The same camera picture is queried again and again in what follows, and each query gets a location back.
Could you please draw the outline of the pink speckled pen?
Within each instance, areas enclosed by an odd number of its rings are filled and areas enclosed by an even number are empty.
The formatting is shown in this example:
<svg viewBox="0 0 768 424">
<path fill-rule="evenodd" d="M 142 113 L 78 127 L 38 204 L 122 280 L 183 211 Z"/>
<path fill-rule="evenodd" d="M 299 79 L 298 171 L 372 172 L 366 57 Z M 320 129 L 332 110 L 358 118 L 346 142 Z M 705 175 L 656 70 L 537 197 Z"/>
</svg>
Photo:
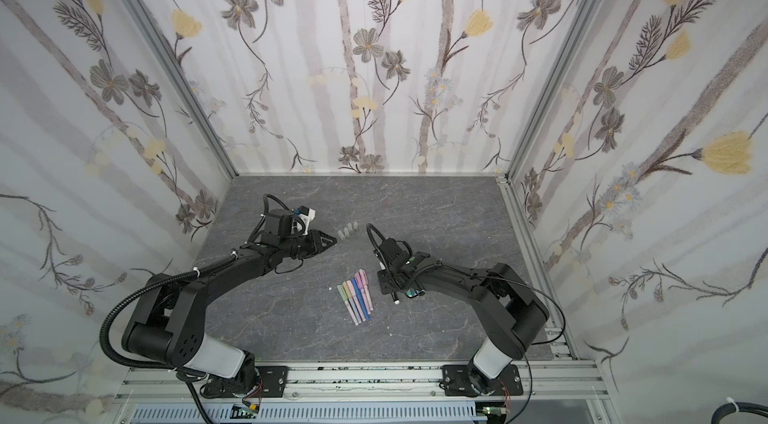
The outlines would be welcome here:
<svg viewBox="0 0 768 424">
<path fill-rule="evenodd" d="M 370 291 L 369 291 L 368 276 L 367 276 L 366 272 L 363 269 L 360 269 L 358 271 L 358 275 L 360 277 L 360 281 L 361 281 L 360 286 L 362 287 L 362 293 L 363 293 L 364 299 L 366 301 L 367 310 L 368 310 L 368 312 L 372 312 L 373 311 L 373 302 L 372 302 Z"/>
</svg>

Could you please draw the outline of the purple cap pink pen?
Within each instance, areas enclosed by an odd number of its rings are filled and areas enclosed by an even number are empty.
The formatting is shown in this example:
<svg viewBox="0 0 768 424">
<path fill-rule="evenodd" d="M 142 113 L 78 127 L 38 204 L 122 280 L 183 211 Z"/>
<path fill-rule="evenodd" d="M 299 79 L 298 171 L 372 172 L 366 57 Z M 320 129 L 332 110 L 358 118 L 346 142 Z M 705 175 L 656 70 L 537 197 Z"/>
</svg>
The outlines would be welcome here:
<svg viewBox="0 0 768 424">
<path fill-rule="evenodd" d="M 355 275 L 355 278 L 356 278 L 356 282 L 357 282 L 357 285 L 358 285 L 358 287 L 360 288 L 361 294 L 362 294 L 362 296 L 363 296 L 363 293 L 362 293 L 362 287 L 360 286 L 360 284 L 361 284 L 361 281 L 360 281 L 360 277 L 359 277 L 359 275 L 358 275 L 358 271 L 357 271 L 357 273 L 356 273 L 356 275 Z"/>
</svg>

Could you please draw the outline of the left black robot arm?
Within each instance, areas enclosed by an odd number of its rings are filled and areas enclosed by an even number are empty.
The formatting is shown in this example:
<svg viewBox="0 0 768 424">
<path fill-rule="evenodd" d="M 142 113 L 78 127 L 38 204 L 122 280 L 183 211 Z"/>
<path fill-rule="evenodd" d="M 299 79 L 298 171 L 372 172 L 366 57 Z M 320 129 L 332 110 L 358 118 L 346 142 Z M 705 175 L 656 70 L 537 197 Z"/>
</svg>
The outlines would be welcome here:
<svg viewBox="0 0 768 424">
<path fill-rule="evenodd" d="M 265 276 L 286 259 L 306 261 L 337 243 L 319 230 L 247 242 L 201 270 L 162 275 L 128 298 L 136 307 L 122 348 L 143 359 L 132 368 L 192 371 L 218 378 L 240 394 L 257 386 L 253 356 L 206 334 L 207 308 L 240 285 Z"/>
</svg>

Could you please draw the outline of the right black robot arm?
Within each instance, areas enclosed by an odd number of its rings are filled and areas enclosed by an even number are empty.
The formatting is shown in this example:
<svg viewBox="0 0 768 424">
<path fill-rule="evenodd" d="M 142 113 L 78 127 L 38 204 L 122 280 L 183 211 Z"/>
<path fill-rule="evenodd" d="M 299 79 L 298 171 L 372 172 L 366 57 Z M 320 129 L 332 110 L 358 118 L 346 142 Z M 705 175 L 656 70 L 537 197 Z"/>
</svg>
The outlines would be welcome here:
<svg viewBox="0 0 768 424">
<path fill-rule="evenodd" d="M 475 397 L 512 388 L 514 378 L 504 375 L 506 368 L 526 356 L 550 318 L 536 291 L 512 267 L 454 266 L 393 238 L 374 244 L 373 253 L 383 266 L 377 272 L 382 293 L 440 293 L 475 312 L 486 339 L 468 364 L 444 373 L 448 395 Z"/>
</svg>

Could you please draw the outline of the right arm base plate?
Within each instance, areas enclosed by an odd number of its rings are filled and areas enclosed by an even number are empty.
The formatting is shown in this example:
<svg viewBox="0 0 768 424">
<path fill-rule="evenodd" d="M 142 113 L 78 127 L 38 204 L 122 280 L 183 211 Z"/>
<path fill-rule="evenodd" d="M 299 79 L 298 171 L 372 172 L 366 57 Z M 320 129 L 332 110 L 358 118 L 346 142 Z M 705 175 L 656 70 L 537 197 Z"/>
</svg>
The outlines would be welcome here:
<svg viewBox="0 0 768 424">
<path fill-rule="evenodd" d="M 496 378 L 482 374 L 472 364 L 446 364 L 441 368 L 439 387 L 449 397 L 522 396 L 518 367 L 508 364 Z"/>
</svg>

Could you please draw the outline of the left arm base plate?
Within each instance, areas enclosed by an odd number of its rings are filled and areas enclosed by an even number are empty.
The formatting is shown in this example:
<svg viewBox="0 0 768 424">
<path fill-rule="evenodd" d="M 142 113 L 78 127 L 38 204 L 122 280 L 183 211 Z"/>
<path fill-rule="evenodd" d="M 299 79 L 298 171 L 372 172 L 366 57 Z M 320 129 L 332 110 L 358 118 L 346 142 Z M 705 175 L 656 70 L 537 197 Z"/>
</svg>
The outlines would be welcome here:
<svg viewBox="0 0 768 424">
<path fill-rule="evenodd" d="M 246 364 L 234 378 L 211 376 L 200 388 L 207 399 L 282 398 L 288 381 L 288 366 Z"/>
</svg>

